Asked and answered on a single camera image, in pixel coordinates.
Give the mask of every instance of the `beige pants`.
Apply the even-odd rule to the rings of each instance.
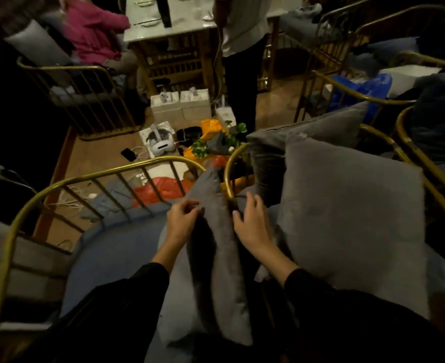
[[[147,92],[137,57],[132,51],[123,51],[120,60],[106,60],[103,65],[126,75],[128,89],[137,89],[139,95]]]

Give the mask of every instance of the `black pants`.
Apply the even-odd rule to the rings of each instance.
[[[246,123],[248,134],[255,130],[257,80],[268,35],[250,48],[223,58],[229,104],[236,122]]]

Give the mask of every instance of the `person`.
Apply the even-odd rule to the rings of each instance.
[[[143,361],[177,255],[201,213],[197,205],[190,199],[173,205],[166,241],[151,263],[130,279],[96,287],[14,361]],[[445,357],[445,335],[423,317],[368,293],[336,290],[285,256],[271,241],[259,196],[247,193],[244,218],[234,211],[233,220],[244,247],[284,288],[302,336],[325,360]]]
[[[102,65],[127,75],[127,88],[139,96],[146,92],[142,71],[133,51],[123,51],[117,33],[130,28],[122,14],[103,10],[91,0],[59,0],[66,13],[64,35],[73,43],[76,55],[86,65]]]
[[[222,30],[222,56],[229,104],[248,134],[256,128],[257,79],[268,38],[271,0],[214,0],[214,22]]]

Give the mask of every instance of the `table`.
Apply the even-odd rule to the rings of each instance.
[[[126,15],[131,28],[125,31],[124,42],[134,51],[142,67],[142,74],[147,85],[148,95],[157,95],[159,90],[155,81],[170,79],[167,90],[188,90],[191,86],[209,89],[212,97],[215,96],[215,82],[213,71],[214,56],[211,55],[211,39],[209,33],[216,28],[214,22],[196,20],[194,18],[194,0],[168,0],[171,11],[172,27],[165,28],[160,21],[154,26],[143,26],[141,23],[160,17],[157,5],[140,7],[138,3],[144,0],[127,0]],[[212,8],[212,2],[202,3],[202,14],[205,15]],[[271,90],[273,79],[274,58],[278,46],[279,17],[286,10],[275,8],[267,17],[272,21],[273,28],[270,40],[271,45],[265,51],[265,60],[269,60],[266,77],[263,77],[264,86]],[[177,48],[172,51],[160,51],[155,43],[166,42]],[[216,70],[219,77],[223,75],[222,64],[216,61]],[[202,75],[203,81],[189,82]]]

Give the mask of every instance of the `black sleeve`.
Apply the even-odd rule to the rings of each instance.
[[[436,357],[445,335],[406,307],[357,290],[337,290],[303,269],[286,279],[302,335],[330,360]]]
[[[15,361],[144,361],[169,286],[158,263],[94,288]]]

